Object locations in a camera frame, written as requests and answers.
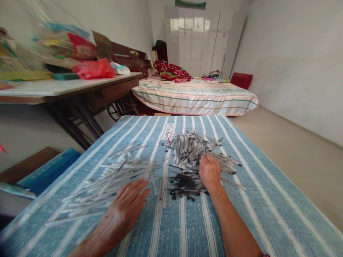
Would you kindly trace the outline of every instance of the mattress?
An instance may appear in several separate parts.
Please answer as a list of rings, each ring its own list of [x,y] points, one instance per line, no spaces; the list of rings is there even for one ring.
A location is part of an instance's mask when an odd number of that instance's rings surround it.
[[[171,114],[241,116],[258,105],[250,91],[217,81],[146,79],[140,80],[132,92],[148,107]]]
[[[342,233],[225,116],[123,116],[2,231],[5,256],[67,256],[101,217],[49,227],[49,220],[63,216],[61,200],[82,190],[85,179],[102,174],[104,156],[133,141],[149,145],[132,154],[160,166],[154,175],[161,176],[169,154],[160,144],[167,142],[163,139],[167,127],[174,133],[196,128],[200,135],[223,138],[226,154],[242,164],[236,175],[223,176],[247,191],[223,185],[263,252],[271,256],[343,256]],[[159,188],[161,178],[156,182]],[[225,256],[211,198],[203,193],[194,196],[195,202],[171,198],[167,193],[158,201],[151,191],[133,230],[107,256]]]

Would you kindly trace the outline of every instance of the tiled floor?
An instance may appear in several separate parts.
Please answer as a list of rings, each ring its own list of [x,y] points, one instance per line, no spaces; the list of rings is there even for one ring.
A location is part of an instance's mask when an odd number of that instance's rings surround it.
[[[261,106],[230,119],[343,232],[343,149]]]

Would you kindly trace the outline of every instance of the red plastic bag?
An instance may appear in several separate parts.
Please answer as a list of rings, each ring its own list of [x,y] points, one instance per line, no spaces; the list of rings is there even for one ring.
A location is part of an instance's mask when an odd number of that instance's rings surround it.
[[[96,58],[96,45],[72,33],[68,33],[68,37],[74,47],[74,52],[71,54],[73,59],[82,61]]]
[[[115,70],[106,58],[98,61],[82,61],[75,65],[72,71],[77,73],[81,79],[86,80],[115,77]]]

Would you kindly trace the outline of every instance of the red floral blanket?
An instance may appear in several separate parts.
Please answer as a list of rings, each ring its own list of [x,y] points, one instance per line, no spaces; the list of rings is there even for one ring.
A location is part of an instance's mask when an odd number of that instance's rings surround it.
[[[183,68],[164,60],[156,60],[154,66],[161,78],[165,80],[174,80],[175,83],[178,83],[190,81],[192,78]]]

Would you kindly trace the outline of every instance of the white tabletop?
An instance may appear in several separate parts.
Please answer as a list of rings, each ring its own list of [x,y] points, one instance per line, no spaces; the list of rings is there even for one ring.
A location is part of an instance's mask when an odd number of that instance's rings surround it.
[[[131,72],[131,75],[116,75],[112,79],[26,81],[16,88],[0,90],[0,96],[60,96],[140,74],[142,73]]]

